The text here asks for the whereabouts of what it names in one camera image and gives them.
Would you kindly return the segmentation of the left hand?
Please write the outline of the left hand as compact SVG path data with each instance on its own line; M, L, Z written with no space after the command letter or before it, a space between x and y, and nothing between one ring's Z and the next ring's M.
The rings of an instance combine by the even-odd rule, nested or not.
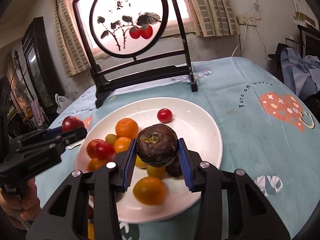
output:
M23 226L20 219L34 220L41 211L35 177L22 186L21 199L1 190L1 207L11 223L17 228Z

